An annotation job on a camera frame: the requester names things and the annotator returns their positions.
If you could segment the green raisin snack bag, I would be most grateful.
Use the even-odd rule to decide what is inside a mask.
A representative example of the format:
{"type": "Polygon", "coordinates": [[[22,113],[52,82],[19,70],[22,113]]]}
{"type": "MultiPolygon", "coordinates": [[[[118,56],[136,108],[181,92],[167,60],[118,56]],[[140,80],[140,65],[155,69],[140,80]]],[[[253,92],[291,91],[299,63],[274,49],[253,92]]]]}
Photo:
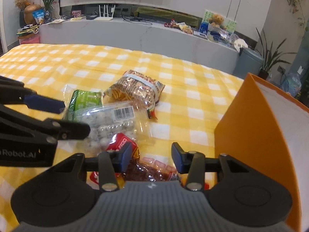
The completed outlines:
{"type": "Polygon", "coordinates": [[[74,90],[67,87],[63,93],[65,110],[62,119],[74,120],[76,111],[96,108],[102,105],[102,93],[85,90],[74,90]]]}

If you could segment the red snack packet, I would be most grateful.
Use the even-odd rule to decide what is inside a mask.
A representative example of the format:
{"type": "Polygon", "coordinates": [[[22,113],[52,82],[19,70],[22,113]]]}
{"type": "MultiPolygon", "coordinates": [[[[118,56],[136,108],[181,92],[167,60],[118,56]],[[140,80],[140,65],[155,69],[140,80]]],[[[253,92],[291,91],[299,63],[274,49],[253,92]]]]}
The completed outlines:
{"type": "Polygon", "coordinates": [[[132,159],[139,160],[140,153],[139,148],[135,141],[132,138],[129,138],[128,135],[125,135],[123,132],[115,134],[112,137],[112,141],[108,144],[108,147],[105,149],[107,152],[119,151],[121,148],[130,143],[132,145],[132,159]]]}

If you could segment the dark brown jerky pack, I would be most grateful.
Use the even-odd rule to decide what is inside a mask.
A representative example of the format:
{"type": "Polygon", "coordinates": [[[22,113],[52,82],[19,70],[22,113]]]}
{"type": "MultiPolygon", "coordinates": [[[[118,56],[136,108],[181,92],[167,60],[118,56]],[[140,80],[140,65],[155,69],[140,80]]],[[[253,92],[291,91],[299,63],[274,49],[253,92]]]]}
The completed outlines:
{"type": "Polygon", "coordinates": [[[181,177],[175,167],[167,165],[154,158],[131,158],[127,170],[122,177],[125,181],[157,182],[179,181],[181,177]]]}

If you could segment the clear bag white candies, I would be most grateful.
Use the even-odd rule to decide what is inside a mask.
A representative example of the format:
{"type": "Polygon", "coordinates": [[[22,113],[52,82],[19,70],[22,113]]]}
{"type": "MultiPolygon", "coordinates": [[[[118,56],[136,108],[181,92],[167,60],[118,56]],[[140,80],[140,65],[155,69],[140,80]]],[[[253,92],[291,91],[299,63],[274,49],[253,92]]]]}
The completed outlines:
{"type": "Polygon", "coordinates": [[[124,134],[138,145],[152,142],[147,111],[131,101],[115,102],[76,111],[67,109],[65,120],[86,123],[90,134],[76,144],[77,151],[99,154],[124,134]]]}

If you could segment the pink storage basket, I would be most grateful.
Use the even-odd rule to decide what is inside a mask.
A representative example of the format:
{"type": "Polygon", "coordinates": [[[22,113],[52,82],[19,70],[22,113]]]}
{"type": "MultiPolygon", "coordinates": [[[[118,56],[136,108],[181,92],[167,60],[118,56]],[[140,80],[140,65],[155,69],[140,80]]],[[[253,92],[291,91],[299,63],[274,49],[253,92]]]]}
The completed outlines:
{"type": "Polygon", "coordinates": [[[39,43],[40,43],[39,34],[30,34],[19,38],[19,44],[39,44],[39,43]]]}

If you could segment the yellow white checkered tablecloth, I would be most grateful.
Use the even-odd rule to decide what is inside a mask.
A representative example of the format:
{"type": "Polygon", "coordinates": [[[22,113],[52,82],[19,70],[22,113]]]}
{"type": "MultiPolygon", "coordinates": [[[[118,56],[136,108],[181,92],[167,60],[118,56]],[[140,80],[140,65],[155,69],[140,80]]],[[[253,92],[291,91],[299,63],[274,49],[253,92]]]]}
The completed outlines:
{"type": "Polygon", "coordinates": [[[142,157],[169,158],[173,142],[214,155],[214,129],[243,81],[200,64],[164,55],[86,44],[22,44],[1,56],[1,75],[39,94],[62,99],[66,86],[104,91],[135,70],[165,85],[150,121],[152,138],[139,144],[142,157]]]}

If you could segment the bronze round vase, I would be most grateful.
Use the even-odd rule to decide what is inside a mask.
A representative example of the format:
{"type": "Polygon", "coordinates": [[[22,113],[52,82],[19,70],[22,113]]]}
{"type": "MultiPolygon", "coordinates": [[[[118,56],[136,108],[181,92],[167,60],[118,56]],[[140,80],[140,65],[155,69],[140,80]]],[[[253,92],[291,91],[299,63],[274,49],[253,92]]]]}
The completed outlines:
{"type": "Polygon", "coordinates": [[[30,4],[24,9],[24,20],[27,25],[36,24],[36,20],[34,19],[32,13],[41,9],[41,5],[39,4],[30,4]]]}

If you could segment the orange striped cracker bag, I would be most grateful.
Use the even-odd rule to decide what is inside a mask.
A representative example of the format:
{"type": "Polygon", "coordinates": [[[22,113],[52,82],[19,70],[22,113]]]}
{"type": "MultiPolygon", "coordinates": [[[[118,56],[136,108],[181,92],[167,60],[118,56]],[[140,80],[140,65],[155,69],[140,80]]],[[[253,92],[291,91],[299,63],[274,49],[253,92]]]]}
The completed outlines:
{"type": "Polygon", "coordinates": [[[165,85],[135,70],[127,70],[103,93],[116,101],[132,101],[147,111],[148,118],[156,118],[155,106],[159,103],[165,85]]]}

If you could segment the orange white cardboard box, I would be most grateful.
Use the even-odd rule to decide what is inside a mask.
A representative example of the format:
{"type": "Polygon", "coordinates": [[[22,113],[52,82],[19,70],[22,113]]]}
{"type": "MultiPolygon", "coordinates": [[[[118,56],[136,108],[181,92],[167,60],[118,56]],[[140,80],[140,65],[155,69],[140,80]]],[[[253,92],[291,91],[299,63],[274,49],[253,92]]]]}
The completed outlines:
{"type": "Polygon", "coordinates": [[[228,154],[284,185],[288,225],[308,230],[308,107],[249,73],[214,131],[215,155],[228,154]]]}

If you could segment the white wifi router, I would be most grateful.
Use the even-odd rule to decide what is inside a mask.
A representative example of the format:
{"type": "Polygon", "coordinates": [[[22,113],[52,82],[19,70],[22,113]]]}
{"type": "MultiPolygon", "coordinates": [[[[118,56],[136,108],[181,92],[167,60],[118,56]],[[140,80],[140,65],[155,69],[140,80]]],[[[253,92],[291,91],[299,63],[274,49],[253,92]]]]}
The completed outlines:
{"type": "Polygon", "coordinates": [[[108,4],[98,5],[98,15],[94,20],[111,21],[114,19],[116,5],[109,7],[108,4]]]}

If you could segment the grey trash bin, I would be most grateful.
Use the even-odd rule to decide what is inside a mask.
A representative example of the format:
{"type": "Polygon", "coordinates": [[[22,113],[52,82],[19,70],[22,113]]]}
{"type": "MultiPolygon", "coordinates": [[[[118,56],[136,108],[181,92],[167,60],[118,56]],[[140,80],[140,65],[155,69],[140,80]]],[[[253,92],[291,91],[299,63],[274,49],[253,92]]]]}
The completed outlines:
{"type": "Polygon", "coordinates": [[[243,48],[232,75],[244,79],[247,73],[258,75],[264,58],[250,48],[243,48]]]}

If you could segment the blue water jug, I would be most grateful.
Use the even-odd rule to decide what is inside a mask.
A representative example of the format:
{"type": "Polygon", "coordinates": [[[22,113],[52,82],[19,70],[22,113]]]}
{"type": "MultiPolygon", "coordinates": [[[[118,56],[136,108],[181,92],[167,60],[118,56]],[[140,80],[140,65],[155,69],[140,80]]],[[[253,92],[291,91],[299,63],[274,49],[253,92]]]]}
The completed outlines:
{"type": "Polygon", "coordinates": [[[301,90],[301,78],[300,75],[296,72],[285,73],[281,82],[280,89],[286,93],[289,93],[292,97],[296,95],[301,90]]]}

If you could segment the grey marble TV console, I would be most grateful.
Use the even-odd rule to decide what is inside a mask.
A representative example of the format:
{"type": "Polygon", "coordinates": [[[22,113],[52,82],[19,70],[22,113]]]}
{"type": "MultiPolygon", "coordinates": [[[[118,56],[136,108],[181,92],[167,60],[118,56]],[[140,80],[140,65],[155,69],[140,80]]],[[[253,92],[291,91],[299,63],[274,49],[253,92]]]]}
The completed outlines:
{"type": "Polygon", "coordinates": [[[238,52],[219,43],[167,28],[160,23],[137,24],[121,18],[111,21],[75,20],[40,26],[43,44],[105,45],[157,53],[232,73],[238,52]]]}

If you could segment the potted green plant right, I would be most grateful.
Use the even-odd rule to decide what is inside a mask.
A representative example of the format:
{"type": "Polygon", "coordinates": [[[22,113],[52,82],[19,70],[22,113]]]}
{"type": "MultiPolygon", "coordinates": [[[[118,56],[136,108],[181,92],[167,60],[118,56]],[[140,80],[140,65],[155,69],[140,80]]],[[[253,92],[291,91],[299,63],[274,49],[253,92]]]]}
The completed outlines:
{"type": "Polygon", "coordinates": [[[256,28],[259,41],[261,43],[262,52],[258,51],[263,58],[263,63],[260,67],[258,77],[266,80],[269,77],[271,68],[278,63],[291,64],[291,62],[283,60],[284,55],[295,55],[296,52],[285,52],[281,51],[281,46],[286,42],[286,38],[281,41],[276,47],[273,44],[273,41],[268,45],[265,31],[262,30],[262,33],[256,28]]]}

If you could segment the brown teddy bear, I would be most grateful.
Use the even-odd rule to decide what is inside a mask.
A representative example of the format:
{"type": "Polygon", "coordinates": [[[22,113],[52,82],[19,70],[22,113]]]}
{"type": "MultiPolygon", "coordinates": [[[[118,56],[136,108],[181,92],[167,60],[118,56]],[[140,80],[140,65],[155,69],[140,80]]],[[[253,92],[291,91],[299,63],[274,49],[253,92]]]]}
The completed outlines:
{"type": "Polygon", "coordinates": [[[213,28],[221,28],[223,30],[226,30],[226,26],[223,24],[225,18],[220,14],[212,14],[210,18],[208,18],[208,23],[211,26],[211,29],[213,28]]]}

